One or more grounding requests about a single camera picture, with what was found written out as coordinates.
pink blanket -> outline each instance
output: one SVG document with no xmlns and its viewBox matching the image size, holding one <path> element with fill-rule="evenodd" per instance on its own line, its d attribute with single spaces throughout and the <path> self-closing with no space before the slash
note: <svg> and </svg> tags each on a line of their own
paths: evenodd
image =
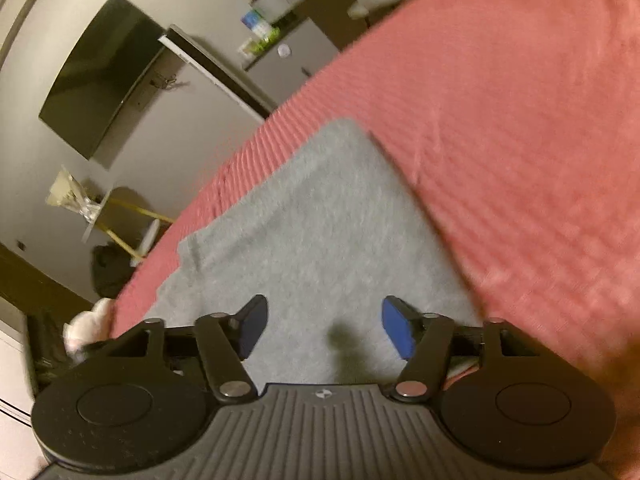
<svg viewBox="0 0 640 480">
<path fill-rule="evenodd" d="M 484 314 L 609 389 L 604 465 L 640 478 L 640 0 L 405 5 L 220 168 L 118 298 L 115 333 L 145 315 L 182 238 L 344 116 L 398 165 Z"/>
</svg>

round black disc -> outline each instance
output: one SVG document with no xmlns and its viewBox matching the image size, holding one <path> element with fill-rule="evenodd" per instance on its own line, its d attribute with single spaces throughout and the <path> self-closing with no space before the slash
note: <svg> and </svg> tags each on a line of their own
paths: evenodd
<svg viewBox="0 0 640 480">
<path fill-rule="evenodd" d="M 206 421 L 203 391 L 147 358 L 89 360 L 46 388 L 31 421 L 52 459 L 126 472 L 185 449 Z"/>
<path fill-rule="evenodd" d="M 463 447 L 518 469 L 557 469 L 597 457 L 615 426 L 607 395 L 549 360 L 515 358 L 481 368 L 446 390 L 444 425 Z"/>
</svg>

gray blanket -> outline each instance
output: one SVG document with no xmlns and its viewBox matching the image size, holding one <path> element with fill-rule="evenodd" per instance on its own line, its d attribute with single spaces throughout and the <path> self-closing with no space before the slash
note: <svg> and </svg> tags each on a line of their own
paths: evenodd
<svg viewBox="0 0 640 480">
<path fill-rule="evenodd" d="M 350 120 L 323 127 L 178 252 L 148 315 L 188 325 L 265 295 L 268 326 L 244 362 L 258 389 L 393 379 L 404 362 L 380 322 L 389 294 L 479 322 L 401 177 Z"/>
</svg>

black bag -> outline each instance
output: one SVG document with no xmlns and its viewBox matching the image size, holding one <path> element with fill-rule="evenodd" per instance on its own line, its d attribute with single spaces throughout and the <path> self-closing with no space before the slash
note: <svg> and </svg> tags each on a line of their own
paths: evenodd
<svg viewBox="0 0 640 480">
<path fill-rule="evenodd" d="M 110 242 L 92 250 L 91 279 L 101 298 L 116 298 L 136 270 L 130 265 L 131 256 L 117 244 Z"/>
</svg>

television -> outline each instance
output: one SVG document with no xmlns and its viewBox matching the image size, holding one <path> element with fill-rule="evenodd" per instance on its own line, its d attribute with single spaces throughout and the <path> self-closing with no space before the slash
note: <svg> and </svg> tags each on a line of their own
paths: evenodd
<svg viewBox="0 0 640 480">
<path fill-rule="evenodd" d="M 95 153 L 162 51 L 163 29 L 127 0 L 107 0 L 69 54 L 40 118 L 84 158 Z"/>
</svg>

